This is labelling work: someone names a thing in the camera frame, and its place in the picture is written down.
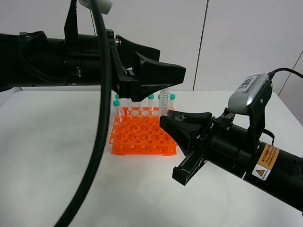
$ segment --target rack hole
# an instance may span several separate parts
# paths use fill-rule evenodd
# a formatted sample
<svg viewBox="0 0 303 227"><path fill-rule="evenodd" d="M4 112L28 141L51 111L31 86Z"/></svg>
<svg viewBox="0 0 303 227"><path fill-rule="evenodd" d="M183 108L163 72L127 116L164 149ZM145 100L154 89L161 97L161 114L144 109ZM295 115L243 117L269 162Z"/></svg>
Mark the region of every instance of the rack hole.
<svg viewBox="0 0 303 227"><path fill-rule="evenodd" d="M147 140L148 139L148 135L146 133L142 133L140 136L139 136L139 139L141 140Z"/></svg>
<svg viewBox="0 0 303 227"><path fill-rule="evenodd" d="M137 135L134 134L134 133L130 133L130 134L127 136L127 138L128 138L129 140L135 140L135 139L137 138Z"/></svg>
<svg viewBox="0 0 303 227"><path fill-rule="evenodd" d="M141 130L141 131L148 131L148 129L149 129L149 127L148 127L147 125L142 125L142 126L140 127L140 130Z"/></svg>
<svg viewBox="0 0 303 227"><path fill-rule="evenodd" d="M150 115L150 112L147 111L147 110L143 110L141 114L142 114L143 116L148 116L148 115Z"/></svg>
<svg viewBox="0 0 303 227"><path fill-rule="evenodd" d="M152 115L153 115L153 116L159 116L159 111L158 111L158 110L154 110L154 111L152 112Z"/></svg>
<svg viewBox="0 0 303 227"><path fill-rule="evenodd" d="M145 124L147 124L147 123L149 123L150 121L149 121L148 117L143 117L143 118L142 118L142 122L145 123Z"/></svg>
<svg viewBox="0 0 303 227"><path fill-rule="evenodd" d="M160 136L159 136L158 134L153 134L153 135L151 136L151 139L152 139L152 140L159 140L159 139L160 139Z"/></svg>
<svg viewBox="0 0 303 227"><path fill-rule="evenodd" d="M138 116L138 115L139 115L139 111L133 110L133 116Z"/></svg>
<svg viewBox="0 0 303 227"><path fill-rule="evenodd" d="M136 130L138 129L138 126L132 124L131 126L128 127L128 129L129 129L130 131L136 131Z"/></svg>
<svg viewBox="0 0 303 227"><path fill-rule="evenodd" d="M168 141L168 140L169 140L169 136L168 136L168 135L165 135L165 136L163 136L163 139L164 139L165 141Z"/></svg>
<svg viewBox="0 0 303 227"><path fill-rule="evenodd" d="M134 117L134 122L138 123L139 122L139 118L138 117Z"/></svg>
<svg viewBox="0 0 303 227"><path fill-rule="evenodd" d="M151 130L153 131L160 131L160 127L157 125L152 126Z"/></svg>

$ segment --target black cable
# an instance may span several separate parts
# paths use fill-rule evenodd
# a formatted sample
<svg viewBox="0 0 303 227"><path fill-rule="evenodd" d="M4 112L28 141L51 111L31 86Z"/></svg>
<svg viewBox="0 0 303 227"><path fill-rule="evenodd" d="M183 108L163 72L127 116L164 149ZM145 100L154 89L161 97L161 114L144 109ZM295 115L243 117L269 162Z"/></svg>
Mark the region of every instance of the black cable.
<svg viewBox="0 0 303 227"><path fill-rule="evenodd" d="M31 63L28 62L26 56L28 56L31 52L37 50L39 47L45 44L46 35L43 31L27 33L21 32L21 36L31 37L27 42L25 42L19 49L17 61L21 68L29 74L30 77L36 77L42 81L45 81L50 84L55 83L65 83L66 78L54 77L47 75L39 70L37 70Z"/></svg>
<svg viewBox="0 0 303 227"><path fill-rule="evenodd" d="M67 227L75 215L77 214L80 206L85 200L86 195L93 183L96 172L98 170L103 149L106 143L109 114L110 114L110 96L111 96L111 62L110 52L108 45L107 32L101 15L101 10L97 7L96 0L91 1L93 16L96 22L96 29L99 41L100 61L101 61L101 98L100 98L100 111L99 122L95 145L91 154L88 167L85 171L83 179L65 212L61 215L55 227Z"/></svg>
<svg viewBox="0 0 303 227"><path fill-rule="evenodd" d="M301 73L299 73L295 70L289 69L289 68L279 68L279 69L276 69L272 72L269 72L268 73L269 79L272 79L277 72L281 72L281 71L287 71L287 72L293 73L293 74L295 74L295 75L297 75L297 76L299 76L303 79L303 75Z"/></svg>

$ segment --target screw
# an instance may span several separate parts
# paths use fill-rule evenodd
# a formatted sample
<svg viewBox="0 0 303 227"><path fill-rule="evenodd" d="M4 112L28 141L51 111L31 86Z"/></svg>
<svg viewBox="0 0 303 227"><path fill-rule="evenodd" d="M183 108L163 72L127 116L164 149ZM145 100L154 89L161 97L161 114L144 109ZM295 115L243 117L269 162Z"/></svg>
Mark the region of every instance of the screw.
<svg viewBox="0 0 303 227"><path fill-rule="evenodd" d="M79 66L76 67L76 76L81 78L81 69Z"/></svg>
<svg viewBox="0 0 303 227"><path fill-rule="evenodd" d="M121 45L121 40L120 39L115 39L115 44L116 44L116 46L120 46Z"/></svg>

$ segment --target teal tube cap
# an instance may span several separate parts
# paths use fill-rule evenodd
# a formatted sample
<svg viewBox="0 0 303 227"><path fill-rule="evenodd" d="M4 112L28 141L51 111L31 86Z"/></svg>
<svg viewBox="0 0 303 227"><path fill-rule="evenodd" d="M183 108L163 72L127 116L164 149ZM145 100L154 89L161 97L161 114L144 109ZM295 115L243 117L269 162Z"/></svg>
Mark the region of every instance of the teal tube cap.
<svg viewBox="0 0 303 227"><path fill-rule="evenodd" d="M148 99L153 99L154 98L154 96L153 96L153 94L151 94L150 96L148 96L147 97Z"/></svg>
<svg viewBox="0 0 303 227"><path fill-rule="evenodd" d="M176 95L175 94L170 94L170 99L171 100L175 100L176 99Z"/></svg>
<svg viewBox="0 0 303 227"><path fill-rule="evenodd" d="M113 102L113 104L114 104L114 106L120 106L119 100L115 100L115 101Z"/></svg>

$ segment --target robotic arm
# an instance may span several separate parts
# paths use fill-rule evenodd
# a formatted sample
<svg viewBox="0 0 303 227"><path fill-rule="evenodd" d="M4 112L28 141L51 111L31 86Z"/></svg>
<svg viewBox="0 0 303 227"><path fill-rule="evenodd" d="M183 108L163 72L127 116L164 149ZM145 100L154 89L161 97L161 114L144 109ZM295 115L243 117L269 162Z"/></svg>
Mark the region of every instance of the robotic arm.
<svg viewBox="0 0 303 227"><path fill-rule="evenodd" d="M97 1L108 13L110 1ZM98 37L80 35L77 0L71 0L65 40L44 32L0 34L0 90L12 87L101 85ZM85 7L90 1L81 0ZM183 82L184 67L159 62L160 51L135 44L107 30L112 65L112 89L121 98L142 101L148 95Z"/></svg>
<svg viewBox="0 0 303 227"><path fill-rule="evenodd" d="M186 185L210 161L303 211L303 159L259 141L262 133L274 140L274 135L265 130L264 112L272 93L273 75L271 72L246 78L218 118L211 113L177 111L160 118L160 127L186 156L173 170L175 180ZM248 129L233 124L236 114L250 117Z"/></svg>

